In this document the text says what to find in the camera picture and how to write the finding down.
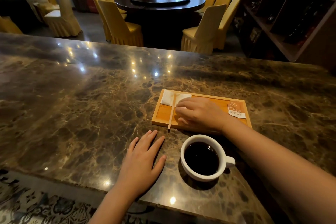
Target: cup handle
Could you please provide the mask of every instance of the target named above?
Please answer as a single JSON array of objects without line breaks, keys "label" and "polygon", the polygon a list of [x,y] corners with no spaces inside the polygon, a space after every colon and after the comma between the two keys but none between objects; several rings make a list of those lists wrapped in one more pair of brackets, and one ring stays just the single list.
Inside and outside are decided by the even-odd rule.
[{"label": "cup handle", "polygon": [[232,158],[232,157],[228,157],[228,156],[226,156],[226,167],[227,167],[227,168],[230,168],[230,167],[233,167],[233,166],[235,166],[235,165],[236,165],[236,161],[235,161],[235,159]]}]

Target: white napkin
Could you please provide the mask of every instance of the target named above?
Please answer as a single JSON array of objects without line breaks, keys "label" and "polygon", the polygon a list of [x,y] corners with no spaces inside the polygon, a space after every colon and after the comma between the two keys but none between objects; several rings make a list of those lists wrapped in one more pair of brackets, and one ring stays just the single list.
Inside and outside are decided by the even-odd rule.
[{"label": "white napkin", "polygon": [[[176,105],[183,98],[191,98],[191,94],[176,93],[176,101],[175,101],[175,106],[174,107],[176,107]],[[173,101],[174,101],[174,92],[171,91],[171,90],[164,90],[160,103],[163,104],[163,105],[173,106]]]}]

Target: wooden coffee stirrer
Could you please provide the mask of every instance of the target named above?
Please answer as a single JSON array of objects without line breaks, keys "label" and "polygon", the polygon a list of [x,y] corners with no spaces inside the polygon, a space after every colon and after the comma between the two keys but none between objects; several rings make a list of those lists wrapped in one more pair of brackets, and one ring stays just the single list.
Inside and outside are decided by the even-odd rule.
[{"label": "wooden coffee stirrer", "polygon": [[169,118],[169,123],[168,123],[168,129],[170,129],[170,126],[171,126],[171,120],[172,120],[172,118],[173,118],[175,102],[176,102],[176,93],[174,93],[174,100],[173,100],[173,106],[172,106],[172,108],[171,108],[171,112],[170,112],[170,118]]}]

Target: coffee cup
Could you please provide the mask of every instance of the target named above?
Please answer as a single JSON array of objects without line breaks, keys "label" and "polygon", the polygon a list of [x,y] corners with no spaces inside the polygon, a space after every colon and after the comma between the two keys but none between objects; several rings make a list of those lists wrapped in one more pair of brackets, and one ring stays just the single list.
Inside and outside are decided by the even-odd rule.
[{"label": "coffee cup", "polygon": [[[196,173],[194,170],[192,170],[186,163],[186,160],[184,158],[184,152],[187,149],[189,145],[195,142],[203,142],[208,144],[210,147],[214,149],[216,154],[219,158],[219,167],[216,173],[213,175],[201,175]],[[189,137],[182,145],[181,148],[181,163],[183,169],[186,171],[186,173],[193,179],[200,181],[200,182],[209,182],[212,180],[217,179],[223,172],[226,167],[232,167],[236,164],[235,159],[232,157],[228,157],[225,154],[225,151],[223,147],[213,138],[205,135],[194,135]]]}]

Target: brown marble surface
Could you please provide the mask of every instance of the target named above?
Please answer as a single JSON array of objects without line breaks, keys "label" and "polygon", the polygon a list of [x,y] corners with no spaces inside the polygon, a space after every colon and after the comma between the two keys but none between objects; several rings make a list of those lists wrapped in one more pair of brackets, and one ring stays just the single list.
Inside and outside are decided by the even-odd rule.
[{"label": "brown marble surface", "polygon": [[272,223],[272,204],[251,189],[261,180],[227,139],[216,138],[236,158],[229,174],[204,186],[183,172],[179,150],[189,134],[151,125],[163,88],[244,99],[255,130],[336,175],[336,80],[322,68],[4,33],[0,165],[107,191],[131,140],[158,129],[166,136],[159,156],[168,158],[141,201],[223,222]]}]

